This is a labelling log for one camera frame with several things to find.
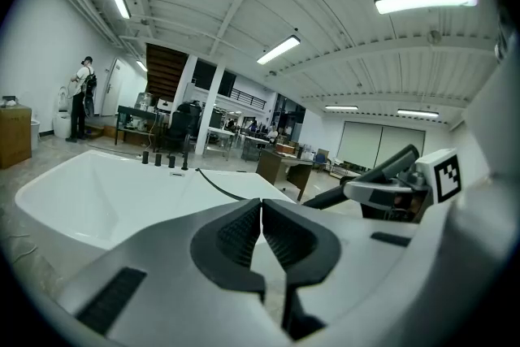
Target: bathtub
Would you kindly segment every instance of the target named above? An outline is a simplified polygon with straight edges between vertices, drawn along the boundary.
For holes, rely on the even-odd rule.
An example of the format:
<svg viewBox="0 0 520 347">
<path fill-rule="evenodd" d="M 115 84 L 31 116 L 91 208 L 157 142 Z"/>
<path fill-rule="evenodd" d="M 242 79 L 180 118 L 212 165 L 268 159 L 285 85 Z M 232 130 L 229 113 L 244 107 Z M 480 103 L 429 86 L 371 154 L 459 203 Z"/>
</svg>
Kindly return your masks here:
<svg viewBox="0 0 520 347">
<path fill-rule="evenodd" d="M 203 172 L 244 198 L 291 201 L 255 173 Z M 234 201 L 194 169 L 143 165 L 96 150 L 38 176 L 15 196 L 40 253 L 64 279 L 142 228 Z M 261 235 L 258 243 L 263 242 Z"/>
</svg>

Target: pillar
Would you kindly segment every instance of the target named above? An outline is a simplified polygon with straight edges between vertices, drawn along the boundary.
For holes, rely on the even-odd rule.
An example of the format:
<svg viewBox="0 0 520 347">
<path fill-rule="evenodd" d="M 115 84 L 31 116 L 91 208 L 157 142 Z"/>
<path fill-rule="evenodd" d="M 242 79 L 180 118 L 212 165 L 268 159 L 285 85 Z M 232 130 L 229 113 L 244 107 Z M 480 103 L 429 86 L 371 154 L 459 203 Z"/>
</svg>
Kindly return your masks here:
<svg viewBox="0 0 520 347">
<path fill-rule="evenodd" d="M 217 93 L 219 92 L 220 81 L 222 81 L 225 67 L 226 60 L 224 57 L 222 57 L 219 60 L 216 71 L 214 72 L 208 98 L 206 99 L 206 105 L 204 106 L 204 112 L 202 113 L 201 127 L 198 131 L 197 145 L 195 146 L 195 154 L 197 155 L 202 155 L 204 152 L 204 146 L 206 145 L 206 135 L 208 133 L 208 127 L 210 126 L 211 113 L 213 112 L 213 105 L 215 104 Z"/>
<path fill-rule="evenodd" d="M 171 112 L 177 110 L 179 104 L 182 104 L 182 99 L 184 97 L 184 92 L 186 91 L 186 85 L 192 82 L 193 72 L 195 71 L 195 65 L 197 64 L 197 57 L 195 55 L 190 55 L 188 57 L 188 61 L 184 65 L 184 69 L 182 70 L 182 74 L 180 75 L 179 84 L 177 85 L 177 90 L 175 92 L 175 97 L 173 97 L 173 106 L 171 107 Z"/>
</svg>

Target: white corrugated ceiling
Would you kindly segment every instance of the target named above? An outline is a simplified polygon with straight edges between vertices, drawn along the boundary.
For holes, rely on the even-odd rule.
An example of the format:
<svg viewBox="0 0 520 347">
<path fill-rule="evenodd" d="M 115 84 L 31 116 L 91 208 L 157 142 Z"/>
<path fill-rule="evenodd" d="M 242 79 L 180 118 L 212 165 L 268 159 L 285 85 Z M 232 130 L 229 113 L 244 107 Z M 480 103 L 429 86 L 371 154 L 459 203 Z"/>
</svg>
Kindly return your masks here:
<svg viewBox="0 0 520 347">
<path fill-rule="evenodd" d="M 126 0 L 130 20 L 112 0 L 90 1 L 134 54 L 143 54 L 146 42 L 215 63 L 225 54 L 230 70 L 315 111 L 349 104 L 363 117 L 394 117 L 398 108 L 422 109 L 451 124 L 496 65 L 492 0 L 391 15 L 379 15 L 374 0 Z M 431 46 L 434 29 L 442 39 Z M 293 34 L 298 47 L 256 64 L 263 50 Z"/>
</svg>

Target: white door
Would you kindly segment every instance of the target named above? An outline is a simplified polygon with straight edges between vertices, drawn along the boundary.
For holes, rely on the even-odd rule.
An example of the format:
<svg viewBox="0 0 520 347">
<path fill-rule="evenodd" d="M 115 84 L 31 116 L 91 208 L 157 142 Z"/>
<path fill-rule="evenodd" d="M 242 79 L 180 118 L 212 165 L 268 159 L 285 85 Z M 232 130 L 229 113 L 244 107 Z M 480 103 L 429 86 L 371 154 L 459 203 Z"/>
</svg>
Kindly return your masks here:
<svg viewBox="0 0 520 347">
<path fill-rule="evenodd" d="M 117 112 L 117 102 L 121 93 L 121 85 L 123 84 L 124 69 L 123 63 L 118 59 L 115 60 L 112 73 L 108 80 L 108 87 L 105 92 L 105 100 L 101 110 L 102 116 L 113 116 Z"/>
</svg>

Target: black faucet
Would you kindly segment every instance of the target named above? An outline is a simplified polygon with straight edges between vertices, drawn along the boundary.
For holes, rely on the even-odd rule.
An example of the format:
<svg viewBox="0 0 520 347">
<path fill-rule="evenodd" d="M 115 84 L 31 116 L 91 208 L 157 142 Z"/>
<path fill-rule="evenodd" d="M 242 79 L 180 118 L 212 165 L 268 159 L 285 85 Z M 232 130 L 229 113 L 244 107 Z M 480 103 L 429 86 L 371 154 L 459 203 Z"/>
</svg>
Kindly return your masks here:
<svg viewBox="0 0 520 347">
<path fill-rule="evenodd" d="M 182 162 L 181 169 L 183 171 L 188 170 L 189 136 L 190 136 L 190 131 L 188 130 L 188 133 L 186 133 L 186 137 L 184 138 L 184 151 L 182 153 L 182 155 L 184 157 L 184 161 Z"/>
</svg>

